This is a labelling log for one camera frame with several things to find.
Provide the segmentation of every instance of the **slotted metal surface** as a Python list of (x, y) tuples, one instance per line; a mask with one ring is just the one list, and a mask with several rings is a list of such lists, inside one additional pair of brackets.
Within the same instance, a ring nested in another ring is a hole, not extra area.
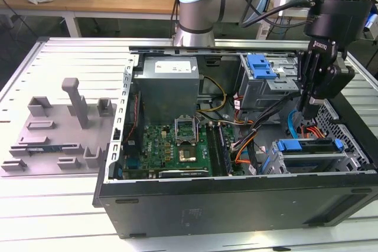
[(346, 64), (354, 68), (356, 76), (341, 93), (378, 138), (378, 83), (352, 55)]
[[(67, 103), (60, 89), (63, 76), (80, 80), (79, 91), (96, 102), (118, 98), (123, 61), (130, 45), (169, 45), (168, 40), (53, 38), (37, 44), (0, 94), (0, 159), (18, 137), (28, 116), (31, 96)], [(306, 42), (226, 41), (222, 47), (306, 48)], [(75, 46), (75, 51), (63, 47)], [(98, 47), (117, 47), (105, 50)], [(372, 114), (359, 105), (362, 113)], [(272, 230), (237, 234), (192, 235), (120, 240), (104, 209), (92, 207), (96, 176), (0, 178), (0, 251), (377, 251), (378, 202), (373, 202), (336, 227)]]

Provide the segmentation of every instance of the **wire bundle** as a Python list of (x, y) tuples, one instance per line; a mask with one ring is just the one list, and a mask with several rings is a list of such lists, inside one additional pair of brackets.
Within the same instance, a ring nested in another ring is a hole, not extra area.
[(302, 125), (301, 131), (302, 131), (303, 138), (307, 138), (307, 139), (309, 138), (309, 133), (308, 132), (305, 133), (306, 130), (312, 132), (317, 138), (325, 138), (324, 134), (322, 133), (322, 131), (320, 131), (320, 129), (317, 126)]
[[(271, 9), (270, 11), (264, 13), (264, 14), (261, 14), (253, 5), (252, 5), (252, 1), (253, 0), (245, 0), (247, 2), (247, 5), (246, 5), (246, 8), (243, 12), (243, 15), (239, 21), (239, 26), (241, 26), (242, 28), (246, 28), (246, 27), (249, 27), (261, 20), (264, 20), (265, 22), (267, 22), (268, 24), (274, 26), (274, 27), (278, 27), (278, 28), (293, 28), (293, 27), (298, 27), (298, 26), (301, 26), (301, 25), (304, 25), (306, 24), (307, 22), (300, 22), (300, 23), (297, 23), (297, 24), (293, 24), (293, 25), (281, 25), (281, 24), (277, 24), (277, 23), (274, 23), (270, 20), (267, 19), (267, 17), (273, 15), (273, 14), (276, 14), (280, 11), (283, 11), (285, 9), (288, 9), (288, 8), (292, 8), (292, 7), (298, 7), (298, 6), (311, 6), (312, 5), (312, 1), (311, 0), (295, 0), (295, 1), (290, 1), (286, 4), (283, 4), (279, 7), (276, 7), (276, 8), (273, 8)], [(245, 20), (245, 17), (248, 13), (248, 10), (249, 8), (252, 8), (253, 11), (258, 15), (258, 17), (256, 17), (255, 19), (250, 19), (250, 20), (247, 20), (244, 22)]]
[(269, 106), (267, 109), (265, 109), (260, 115), (259, 117), (255, 120), (254, 124), (251, 126), (251, 130), (250, 130), (250, 133), (242, 138), (241, 140), (237, 141), (234, 145), (233, 145), (233, 149), (238, 149), (239, 146), (241, 146), (241, 148), (239, 149), (237, 155), (236, 155), (236, 158), (235, 158), (235, 163), (250, 163), (250, 161), (244, 161), (244, 160), (240, 160), (240, 156), (243, 152), (243, 149), (253, 141), (253, 139), (256, 137), (257, 135), (257, 132), (258, 132), (258, 129), (262, 126), (262, 124), (264, 122), (266, 122), (271, 116), (275, 115), (276, 113), (278, 113), (283, 107), (284, 105), (286, 104), (286, 102), (294, 99), (295, 97), (299, 97), (301, 94), (300, 92), (294, 92), (294, 93), (291, 93), (291, 94), (288, 94), (287, 96), (281, 98), (280, 100), (278, 100), (276, 103), (274, 103), (273, 105)]

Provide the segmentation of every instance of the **blue plastic latch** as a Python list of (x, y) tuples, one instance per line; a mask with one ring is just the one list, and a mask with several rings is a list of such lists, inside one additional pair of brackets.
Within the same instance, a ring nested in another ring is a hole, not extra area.
[(340, 139), (335, 139), (335, 145), (340, 152), (344, 149), (344, 144)]
[(276, 79), (277, 74), (273, 72), (271, 64), (261, 54), (247, 55), (247, 64), (253, 72), (255, 79)]
[(283, 143), (283, 141), (278, 141), (277, 143), (277, 147), (278, 149), (282, 152), (283, 150), (285, 150), (285, 145)]
[(297, 139), (285, 139), (277, 142), (278, 149), (283, 150), (302, 150), (302, 146)]

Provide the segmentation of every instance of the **ram slot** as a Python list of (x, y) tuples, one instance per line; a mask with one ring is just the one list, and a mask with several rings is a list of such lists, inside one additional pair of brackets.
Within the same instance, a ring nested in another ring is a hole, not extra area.
[(222, 156), (218, 126), (206, 126), (206, 136), (213, 176), (226, 176), (227, 169)]

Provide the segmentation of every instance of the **wooden desk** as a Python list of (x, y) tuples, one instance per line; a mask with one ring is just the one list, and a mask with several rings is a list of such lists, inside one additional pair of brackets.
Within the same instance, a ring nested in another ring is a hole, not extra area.
[[(20, 15), (63, 17), (71, 37), (80, 37), (77, 18), (170, 19), (174, 0), (54, 0), (34, 5), (27, 0), (6, 0)], [(0, 15), (12, 15), (0, 3)]]

